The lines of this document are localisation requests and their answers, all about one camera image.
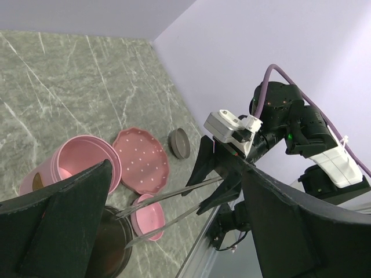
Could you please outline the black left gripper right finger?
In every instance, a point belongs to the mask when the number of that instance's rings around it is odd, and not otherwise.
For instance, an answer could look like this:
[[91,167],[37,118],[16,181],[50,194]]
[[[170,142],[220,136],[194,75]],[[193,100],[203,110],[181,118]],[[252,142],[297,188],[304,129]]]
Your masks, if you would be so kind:
[[263,277],[370,277],[370,215],[251,167],[242,189]]

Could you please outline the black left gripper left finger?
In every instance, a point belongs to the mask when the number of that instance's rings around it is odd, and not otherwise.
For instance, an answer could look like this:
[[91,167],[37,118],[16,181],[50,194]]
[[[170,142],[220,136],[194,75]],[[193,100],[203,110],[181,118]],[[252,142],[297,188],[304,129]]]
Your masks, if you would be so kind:
[[1,277],[84,277],[111,179],[104,160],[1,202]]

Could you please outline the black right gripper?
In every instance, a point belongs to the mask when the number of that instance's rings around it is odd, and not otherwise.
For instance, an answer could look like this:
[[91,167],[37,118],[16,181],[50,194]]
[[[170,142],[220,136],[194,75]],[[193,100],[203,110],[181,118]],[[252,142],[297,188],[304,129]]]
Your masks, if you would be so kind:
[[241,192],[242,175],[239,174],[246,164],[255,164],[278,143],[278,132],[259,131],[255,135],[248,155],[244,155],[235,145],[221,143],[203,136],[200,140],[197,159],[186,186],[193,186],[205,181],[213,171],[217,174],[229,174],[218,188],[201,202],[197,215],[236,200]]

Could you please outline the metal serving tongs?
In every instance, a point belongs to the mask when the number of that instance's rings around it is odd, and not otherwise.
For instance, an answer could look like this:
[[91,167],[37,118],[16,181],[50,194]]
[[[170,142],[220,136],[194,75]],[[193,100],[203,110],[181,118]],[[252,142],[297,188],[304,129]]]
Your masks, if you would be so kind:
[[126,245],[126,247],[127,248],[133,247],[134,245],[142,243],[142,242],[156,242],[159,239],[161,239],[165,230],[167,230],[174,224],[180,222],[185,217],[188,217],[190,214],[197,211],[200,207],[200,204],[201,204],[200,202],[189,201],[188,207],[185,208],[181,214],[175,215],[175,213],[171,213],[170,209],[175,209],[176,212],[180,212],[179,206],[175,202],[179,201],[181,204],[184,203],[181,200],[182,199],[181,195],[183,193],[197,191],[209,185],[218,184],[221,182],[221,180],[222,180],[221,178],[214,177],[206,181],[203,181],[201,183],[198,183],[196,185],[178,189],[173,192],[163,193],[157,196],[152,196],[146,193],[142,195],[141,197],[137,198],[133,202],[133,204],[131,204],[129,207],[119,211],[115,215],[116,219],[126,218],[126,217],[130,218],[130,215],[136,212],[137,210],[158,202],[162,206],[162,209],[165,215],[165,225],[162,228],[156,229],[152,232],[148,232],[141,236],[136,236]]

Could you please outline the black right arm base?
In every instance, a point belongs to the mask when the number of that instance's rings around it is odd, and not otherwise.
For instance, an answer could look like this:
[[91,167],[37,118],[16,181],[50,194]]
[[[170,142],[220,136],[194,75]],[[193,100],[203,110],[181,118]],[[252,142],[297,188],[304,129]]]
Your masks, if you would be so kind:
[[[233,244],[221,248],[226,234],[234,230],[242,232],[242,236]],[[206,231],[206,237],[209,239],[211,246],[216,251],[228,251],[233,250],[246,237],[250,230],[251,227],[248,221],[248,210],[245,202],[241,201],[233,208],[226,203],[222,204],[218,209],[216,216]]]

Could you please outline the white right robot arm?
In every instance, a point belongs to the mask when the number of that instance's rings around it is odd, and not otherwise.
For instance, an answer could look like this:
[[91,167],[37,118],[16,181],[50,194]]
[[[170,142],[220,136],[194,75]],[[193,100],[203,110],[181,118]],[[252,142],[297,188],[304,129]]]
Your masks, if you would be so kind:
[[249,114],[235,116],[226,109],[209,114],[188,185],[215,171],[222,183],[204,200],[202,214],[237,199],[242,171],[255,164],[280,141],[287,155],[313,162],[297,180],[297,188],[331,204],[342,204],[370,191],[370,184],[354,158],[336,138],[320,110],[304,99],[296,85],[269,82],[263,102],[254,91]]

